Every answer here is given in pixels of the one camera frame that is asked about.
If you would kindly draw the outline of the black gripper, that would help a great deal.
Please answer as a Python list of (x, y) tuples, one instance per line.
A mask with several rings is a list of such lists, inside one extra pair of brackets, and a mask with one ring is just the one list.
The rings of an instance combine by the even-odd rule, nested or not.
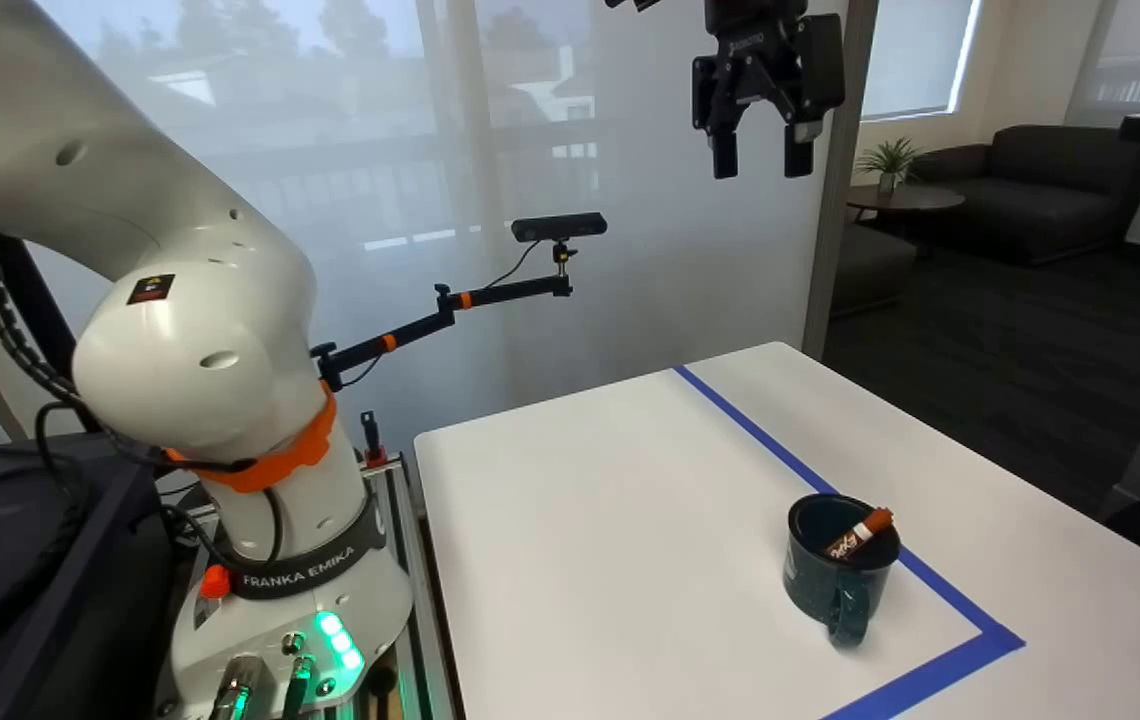
[(784, 175), (813, 175), (817, 123), (842, 106), (838, 18), (808, 0), (702, 0), (712, 55), (691, 62), (691, 123), (709, 131), (712, 175), (741, 173), (735, 120), (767, 100), (784, 120)]

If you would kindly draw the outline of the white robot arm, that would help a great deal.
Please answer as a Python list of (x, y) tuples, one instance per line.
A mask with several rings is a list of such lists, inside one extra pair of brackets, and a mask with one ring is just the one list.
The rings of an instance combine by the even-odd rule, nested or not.
[(106, 281), (49, 392), (213, 490), (219, 537), (171, 628), (182, 720), (347, 720), (412, 584), (339, 427), (343, 374), (569, 275), (442, 290), (430, 318), (316, 354), (309, 255), (36, 0), (0, 0), (0, 239)]

